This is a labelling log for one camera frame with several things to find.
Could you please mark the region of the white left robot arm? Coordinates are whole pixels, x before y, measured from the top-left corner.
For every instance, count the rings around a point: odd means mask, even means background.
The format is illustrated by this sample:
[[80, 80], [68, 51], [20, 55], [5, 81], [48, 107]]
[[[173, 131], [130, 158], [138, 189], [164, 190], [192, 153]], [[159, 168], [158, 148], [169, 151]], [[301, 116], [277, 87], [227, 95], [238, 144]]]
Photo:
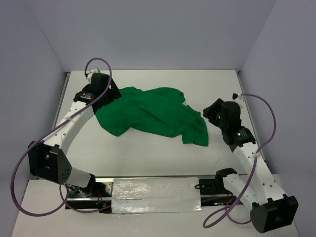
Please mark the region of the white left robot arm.
[[30, 173], [38, 178], [60, 185], [68, 185], [86, 197], [96, 194], [102, 184], [95, 175], [74, 168], [66, 155], [81, 128], [95, 113], [121, 97], [121, 93], [109, 75], [94, 72], [88, 84], [74, 96], [69, 111], [61, 122], [65, 125], [41, 139], [39, 144], [30, 143], [28, 153]]

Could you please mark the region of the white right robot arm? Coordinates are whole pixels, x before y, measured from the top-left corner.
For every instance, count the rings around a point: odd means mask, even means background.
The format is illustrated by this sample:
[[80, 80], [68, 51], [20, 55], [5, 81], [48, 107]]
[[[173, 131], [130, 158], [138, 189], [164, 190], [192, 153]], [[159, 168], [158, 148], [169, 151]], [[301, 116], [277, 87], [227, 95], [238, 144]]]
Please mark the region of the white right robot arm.
[[215, 226], [227, 217], [238, 203], [242, 203], [249, 210], [250, 222], [256, 231], [263, 234], [290, 226], [299, 203], [295, 196], [288, 196], [277, 183], [262, 158], [261, 149], [269, 144], [271, 139], [258, 145], [252, 132], [241, 124], [241, 106], [236, 99], [243, 97], [244, 94], [234, 93], [231, 101], [219, 98], [203, 110], [203, 116], [221, 130], [225, 144], [245, 169], [248, 179], [241, 180], [232, 168], [216, 172], [215, 189], [220, 193], [228, 191], [236, 199], [228, 207], [222, 208], [224, 214], [214, 222], [208, 224], [207, 221], [213, 214], [207, 216], [202, 226], [205, 229]]

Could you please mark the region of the green t shirt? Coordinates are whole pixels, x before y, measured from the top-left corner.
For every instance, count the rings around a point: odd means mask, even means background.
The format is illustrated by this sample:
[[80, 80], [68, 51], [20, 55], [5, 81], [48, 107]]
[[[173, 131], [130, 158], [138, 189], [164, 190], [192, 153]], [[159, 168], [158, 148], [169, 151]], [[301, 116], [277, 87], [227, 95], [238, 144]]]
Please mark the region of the green t shirt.
[[133, 128], [169, 138], [181, 136], [183, 144], [209, 145], [205, 120], [186, 103], [182, 91], [125, 87], [120, 92], [119, 99], [95, 113], [100, 126], [110, 134], [118, 137]]

